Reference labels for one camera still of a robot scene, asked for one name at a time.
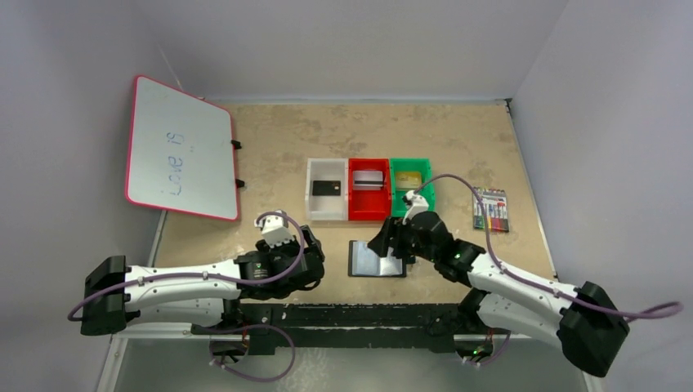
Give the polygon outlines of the black leather card holder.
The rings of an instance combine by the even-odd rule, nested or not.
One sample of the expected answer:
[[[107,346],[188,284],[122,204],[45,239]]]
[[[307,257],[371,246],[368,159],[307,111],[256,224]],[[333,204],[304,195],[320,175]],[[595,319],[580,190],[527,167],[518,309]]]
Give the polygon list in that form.
[[[416,262],[414,256],[404,259],[394,257],[392,248],[387,256],[380,257],[368,248],[365,241],[349,242],[348,275],[361,278],[405,278],[407,268]]]

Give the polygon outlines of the white credit card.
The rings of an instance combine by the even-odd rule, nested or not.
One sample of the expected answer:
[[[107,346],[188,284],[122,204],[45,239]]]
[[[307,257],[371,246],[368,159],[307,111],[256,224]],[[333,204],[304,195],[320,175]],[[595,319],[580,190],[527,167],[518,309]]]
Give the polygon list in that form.
[[[352,173],[353,190],[375,190],[385,185],[385,176],[382,171],[363,170]]]

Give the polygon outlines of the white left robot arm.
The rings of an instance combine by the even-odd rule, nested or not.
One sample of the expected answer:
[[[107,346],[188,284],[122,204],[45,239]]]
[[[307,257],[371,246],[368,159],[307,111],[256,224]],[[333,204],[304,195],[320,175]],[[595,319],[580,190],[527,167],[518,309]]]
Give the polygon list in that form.
[[[115,334],[142,323],[190,323],[216,327],[238,323],[241,300],[278,300],[310,291],[324,277],[324,252],[309,226],[302,236],[275,247],[260,240],[235,258],[180,268],[128,265],[110,256],[85,279],[77,306],[84,336]]]

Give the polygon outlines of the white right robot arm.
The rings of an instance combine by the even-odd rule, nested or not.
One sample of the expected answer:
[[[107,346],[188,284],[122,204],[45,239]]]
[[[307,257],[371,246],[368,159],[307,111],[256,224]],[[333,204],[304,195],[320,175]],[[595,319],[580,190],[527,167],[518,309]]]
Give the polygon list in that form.
[[[599,285],[553,282],[455,238],[435,212],[405,220],[388,217],[368,247],[378,256],[430,261],[453,283],[469,287],[458,306],[465,328],[501,329],[558,348],[579,370],[604,377],[630,332]]]

